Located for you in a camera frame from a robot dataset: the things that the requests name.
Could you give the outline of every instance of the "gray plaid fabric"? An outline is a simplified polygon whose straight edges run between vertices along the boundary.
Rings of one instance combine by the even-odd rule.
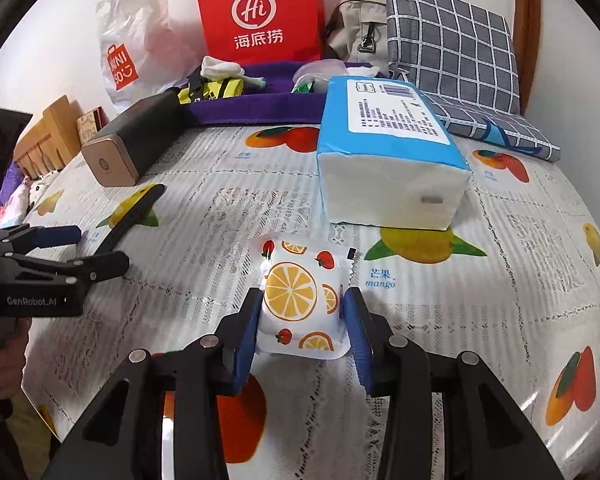
[[[386,9],[390,77],[428,94],[451,133],[480,138],[487,118],[508,148],[560,159],[560,148],[520,116],[516,57],[502,16],[461,0],[386,0]]]

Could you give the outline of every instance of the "person's arm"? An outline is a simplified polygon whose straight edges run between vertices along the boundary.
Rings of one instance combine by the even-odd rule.
[[[22,370],[27,360],[24,351],[29,343],[31,318],[18,320],[18,329],[11,334],[0,348],[0,398],[13,397],[22,384]]]

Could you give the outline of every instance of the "tissue pack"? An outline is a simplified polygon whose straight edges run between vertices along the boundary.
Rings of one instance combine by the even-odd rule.
[[[331,222],[444,230],[470,175],[416,88],[389,79],[331,78],[317,156]]]

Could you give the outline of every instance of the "blue gripper pad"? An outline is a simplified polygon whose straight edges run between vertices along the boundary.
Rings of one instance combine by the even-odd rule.
[[[349,332],[353,358],[356,361],[358,381],[365,387],[367,395],[371,393],[371,348],[366,340],[362,322],[358,317],[358,306],[351,289],[344,293],[344,322]]]
[[[251,370],[251,362],[256,349],[256,330],[258,329],[258,321],[260,320],[260,307],[264,292],[258,291],[254,295],[253,303],[250,304],[251,311],[249,320],[244,328],[240,346],[238,346],[234,357],[234,391],[238,394],[249,377]]]
[[[82,232],[77,225],[62,227],[45,227],[38,229],[33,242],[41,249],[61,245],[77,244],[82,238]]]

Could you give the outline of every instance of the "wrapped snack with orange print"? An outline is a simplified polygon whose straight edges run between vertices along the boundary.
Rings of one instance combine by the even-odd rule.
[[[314,359],[346,354],[339,307],[355,250],[288,233],[263,235],[252,248],[264,291],[256,350]]]

